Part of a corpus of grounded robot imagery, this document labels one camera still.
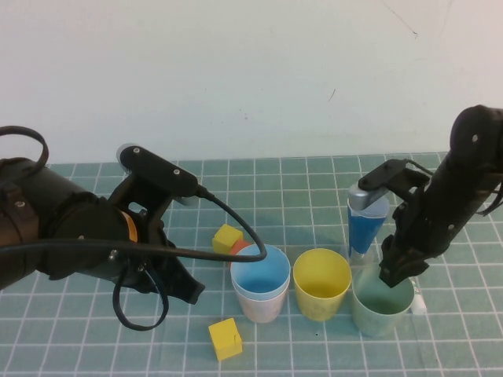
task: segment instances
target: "green grid mat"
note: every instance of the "green grid mat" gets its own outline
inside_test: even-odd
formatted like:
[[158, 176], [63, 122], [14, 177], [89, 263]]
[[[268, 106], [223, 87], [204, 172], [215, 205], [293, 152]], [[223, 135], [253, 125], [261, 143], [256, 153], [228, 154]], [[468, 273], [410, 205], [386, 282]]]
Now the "green grid mat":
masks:
[[[179, 165], [238, 210], [264, 242], [293, 263], [312, 247], [345, 253], [347, 189], [395, 156], [185, 161]], [[412, 158], [435, 169], [443, 154]], [[107, 196], [123, 180], [116, 163], [53, 165], [76, 184]], [[394, 232], [391, 213], [372, 252]], [[212, 203], [177, 203], [164, 215], [170, 240], [211, 250], [228, 222]], [[495, 377], [503, 375], [503, 210], [475, 217], [450, 249], [419, 277], [427, 316], [412, 316], [385, 339], [362, 336], [351, 321], [347, 295], [336, 316], [317, 323], [303, 317], [291, 288], [281, 315], [255, 325], [242, 315], [229, 269], [219, 262], [182, 258], [205, 292], [195, 306], [171, 298], [155, 331], [130, 331], [112, 310], [112, 284], [78, 274], [49, 282], [32, 274], [0, 293], [0, 375], [34, 376], [350, 376]], [[126, 314], [152, 324], [155, 295], [124, 290]], [[244, 352], [217, 362], [207, 327], [234, 317]]]

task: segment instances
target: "white cup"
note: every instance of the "white cup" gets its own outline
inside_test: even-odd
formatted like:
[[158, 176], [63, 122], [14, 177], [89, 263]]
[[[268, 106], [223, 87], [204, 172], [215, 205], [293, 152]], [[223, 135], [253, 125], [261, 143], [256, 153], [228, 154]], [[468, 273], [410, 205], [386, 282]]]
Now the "white cup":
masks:
[[237, 300], [239, 301], [244, 315], [251, 322], [255, 322], [256, 324], [267, 324], [279, 316], [281, 309], [283, 308], [283, 304], [285, 303], [286, 294], [288, 292], [288, 284], [278, 296], [264, 301], [257, 301], [244, 297], [235, 286], [234, 292], [236, 292]]

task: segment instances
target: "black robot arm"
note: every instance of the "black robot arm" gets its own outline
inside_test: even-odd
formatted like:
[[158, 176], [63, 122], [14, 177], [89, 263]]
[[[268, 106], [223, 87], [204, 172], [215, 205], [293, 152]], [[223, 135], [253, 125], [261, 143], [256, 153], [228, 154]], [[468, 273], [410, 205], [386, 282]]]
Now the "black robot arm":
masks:
[[[350, 189], [351, 206], [363, 209], [392, 191], [403, 203], [393, 213], [396, 230], [382, 243], [380, 278], [394, 287], [426, 270], [429, 258], [444, 253], [476, 213], [487, 215], [503, 198], [503, 111], [475, 106], [455, 120], [450, 151], [429, 177], [390, 160]], [[491, 193], [494, 202], [478, 212]]]
[[[134, 330], [160, 324], [168, 296], [196, 304], [204, 285], [177, 257], [256, 262], [266, 248], [254, 230], [196, 177], [139, 146], [123, 148], [119, 161], [129, 173], [109, 199], [98, 198], [45, 167], [42, 136], [18, 126], [0, 127], [0, 136], [21, 134], [42, 143], [39, 161], [0, 160], [0, 290], [38, 270], [51, 280], [83, 273], [112, 281], [113, 309]], [[229, 213], [250, 234], [259, 253], [240, 256], [177, 248], [164, 234], [161, 218], [173, 199], [199, 197]], [[140, 204], [139, 213], [130, 204]], [[119, 303], [122, 287], [158, 293], [163, 312], [153, 326], [132, 324]]]

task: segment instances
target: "light green cup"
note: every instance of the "light green cup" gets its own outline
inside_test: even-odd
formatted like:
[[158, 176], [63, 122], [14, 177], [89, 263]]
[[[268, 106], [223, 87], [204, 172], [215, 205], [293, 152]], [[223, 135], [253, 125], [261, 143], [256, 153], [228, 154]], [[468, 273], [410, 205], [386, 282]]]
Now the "light green cup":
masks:
[[360, 331], [381, 337], [393, 331], [414, 299], [410, 279], [389, 288], [379, 278], [377, 263], [365, 265], [353, 278], [353, 321]]

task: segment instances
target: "stacked cups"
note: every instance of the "stacked cups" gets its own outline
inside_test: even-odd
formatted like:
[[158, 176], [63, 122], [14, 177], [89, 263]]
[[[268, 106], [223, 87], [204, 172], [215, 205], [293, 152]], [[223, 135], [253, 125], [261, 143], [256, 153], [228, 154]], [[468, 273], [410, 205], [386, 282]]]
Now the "stacked cups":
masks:
[[[233, 262], [230, 276], [244, 315], [257, 324], [273, 321], [279, 315], [290, 284], [290, 261], [277, 247], [266, 245], [267, 256], [260, 262]], [[250, 245], [237, 255], [256, 255]]]

